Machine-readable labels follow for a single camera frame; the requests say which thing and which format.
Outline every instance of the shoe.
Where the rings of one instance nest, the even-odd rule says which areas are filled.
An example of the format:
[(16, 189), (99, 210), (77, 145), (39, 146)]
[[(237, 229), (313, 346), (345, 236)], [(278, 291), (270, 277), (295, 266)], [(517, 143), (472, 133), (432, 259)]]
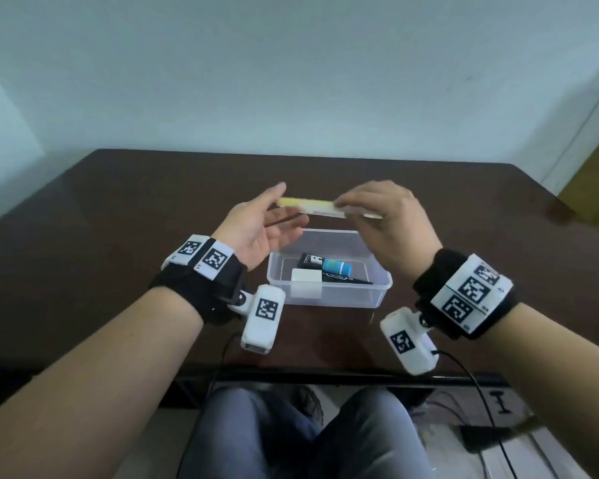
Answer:
[(324, 411), (322, 410), (322, 404), (319, 402), (319, 398), (306, 385), (295, 386), (291, 390), (289, 402), (293, 405), (300, 413), (307, 416), (320, 428), (324, 427)]

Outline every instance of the qr code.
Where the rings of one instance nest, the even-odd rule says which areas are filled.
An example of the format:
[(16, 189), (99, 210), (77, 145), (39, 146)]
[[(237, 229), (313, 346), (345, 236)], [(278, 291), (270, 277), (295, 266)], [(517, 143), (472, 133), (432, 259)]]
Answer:
[(263, 317), (264, 319), (270, 319), (275, 321), (275, 312), (277, 311), (277, 303), (275, 301), (269, 301), (260, 297), (260, 301), (257, 303), (256, 316)]
[(210, 265), (216, 271), (220, 270), (220, 267), (224, 264), (228, 257), (224, 255), (219, 250), (212, 248), (209, 252), (204, 256), (202, 262), (204, 264)]
[(451, 319), (462, 322), (472, 311), (473, 307), (464, 303), (459, 297), (452, 296), (441, 310)]
[(469, 277), (466, 279), (466, 282), (459, 287), (458, 291), (473, 303), (479, 304), (491, 290), (474, 277)]
[(477, 267), (475, 269), (475, 274), (490, 285), (495, 285), (499, 280), (499, 274), (484, 265)]
[(193, 255), (200, 246), (200, 242), (189, 240), (186, 242), (177, 253), (183, 253), (184, 255)]
[(415, 348), (413, 341), (410, 339), (406, 331), (400, 331), (390, 337), (390, 340), (395, 345), (399, 354), (404, 354), (407, 351)]

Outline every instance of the blue jeans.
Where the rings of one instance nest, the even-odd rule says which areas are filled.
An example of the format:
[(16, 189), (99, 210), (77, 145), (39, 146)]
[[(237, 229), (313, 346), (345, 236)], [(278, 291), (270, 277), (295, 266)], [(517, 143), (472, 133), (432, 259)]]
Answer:
[(324, 430), (270, 392), (220, 388), (204, 405), (178, 479), (434, 479), (404, 406), (353, 395)]

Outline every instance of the person's right arm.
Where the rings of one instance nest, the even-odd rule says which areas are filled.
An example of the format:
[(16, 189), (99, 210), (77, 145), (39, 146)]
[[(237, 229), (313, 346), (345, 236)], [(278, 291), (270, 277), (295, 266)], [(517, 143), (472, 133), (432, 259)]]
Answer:
[[(382, 220), (348, 218), (380, 264), (412, 281), (442, 247), (419, 201), (391, 181), (354, 188), (336, 205), (382, 215)], [(599, 346), (525, 304), (471, 344), (488, 351), (541, 422), (588, 474), (599, 478)]]

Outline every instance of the clear plastic box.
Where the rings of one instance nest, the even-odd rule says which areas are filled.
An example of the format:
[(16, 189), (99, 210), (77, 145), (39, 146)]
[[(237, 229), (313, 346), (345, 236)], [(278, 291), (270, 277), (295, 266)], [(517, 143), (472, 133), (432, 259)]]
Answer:
[[(373, 284), (291, 282), (302, 253), (334, 258), (352, 265), (351, 277)], [(356, 231), (304, 229), (304, 234), (268, 260), (266, 277), (286, 293), (285, 304), (376, 308), (393, 285), (390, 272), (376, 261)]]

